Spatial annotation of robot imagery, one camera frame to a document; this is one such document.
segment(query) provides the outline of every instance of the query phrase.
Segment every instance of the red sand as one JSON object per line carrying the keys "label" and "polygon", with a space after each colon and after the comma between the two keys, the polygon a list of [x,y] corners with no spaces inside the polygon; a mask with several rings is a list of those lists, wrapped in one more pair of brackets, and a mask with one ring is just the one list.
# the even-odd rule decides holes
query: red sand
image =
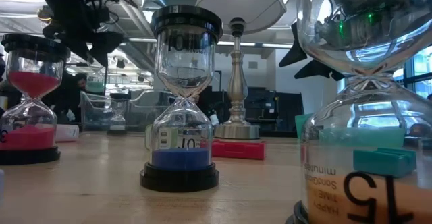
{"label": "red sand", "polygon": [[55,129],[26,125],[3,135],[0,150],[36,150],[54,146]]}
{"label": "red sand", "polygon": [[33,99],[45,96],[60,84],[57,78],[33,72],[9,72],[8,78],[19,91]]}

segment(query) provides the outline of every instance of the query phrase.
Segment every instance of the red box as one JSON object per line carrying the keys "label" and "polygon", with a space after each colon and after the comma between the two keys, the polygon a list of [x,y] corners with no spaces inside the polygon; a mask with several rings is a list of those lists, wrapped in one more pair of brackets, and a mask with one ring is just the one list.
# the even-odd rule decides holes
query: red box
{"label": "red box", "polygon": [[212,157],[264,160],[265,141],[232,142],[214,140],[211,147],[211,155]]}

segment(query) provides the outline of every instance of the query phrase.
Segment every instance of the hourglass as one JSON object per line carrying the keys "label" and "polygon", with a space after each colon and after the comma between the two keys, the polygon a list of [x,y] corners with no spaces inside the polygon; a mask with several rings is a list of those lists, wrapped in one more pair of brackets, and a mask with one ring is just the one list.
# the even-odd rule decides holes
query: hourglass
{"label": "hourglass", "polygon": [[211,162],[213,127],[192,97],[209,85],[221,20],[189,5],[173,5],[153,14],[157,38],[156,73],[177,97],[153,123],[151,159],[141,184],[163,192],[193,192],[218,184]]}
{"label": "hourglass", "polygon": [[1,118],[0,165],[58,160],[57,117],[41,98],[60,85],[70,50],[52,40],[25,34],[6,34],[1,43],[9,53],[7,80],[25,100]]}
{"label": "hourglass", "polygon": [[298,38],[348,77],[306,121],[291,223],[429,223],[432,104],[392,80],[432,43],[432,0],[298,0]]}
{"label": "hourglass", "polygon": [[111,93],[111,109],[113,110],[114,116],[109,120],[108,134],[112,135],[125,135],[126,131],[126,120],[123,117],[123,113],[126,110],[128,104],[129,94],[124,93]]}

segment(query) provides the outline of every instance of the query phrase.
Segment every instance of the lamp shade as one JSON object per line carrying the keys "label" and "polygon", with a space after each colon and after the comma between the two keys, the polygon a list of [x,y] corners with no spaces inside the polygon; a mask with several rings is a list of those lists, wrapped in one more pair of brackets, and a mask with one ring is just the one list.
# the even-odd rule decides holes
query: lamp shade
{"label": "lamp shade", "polygon": [[226,34],[233,18],[242,18],[244,34],[252,34],[274,25],[286,11],[282,0],[198,0],[196,5],[218,15]]}

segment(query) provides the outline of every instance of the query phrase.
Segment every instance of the wooden table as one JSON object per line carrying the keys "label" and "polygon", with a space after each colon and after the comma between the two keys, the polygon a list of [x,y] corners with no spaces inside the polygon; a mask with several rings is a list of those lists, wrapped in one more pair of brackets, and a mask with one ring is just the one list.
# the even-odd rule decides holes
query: wooden table
{"label": "wooden table", "polygon": [[264,161],[214,158],[219,186],[162,193],[140,186],[142,137],[84,134],[60,161],[5,171],[1,224],[284,223],[300,200],[296,139],[268,138]]}

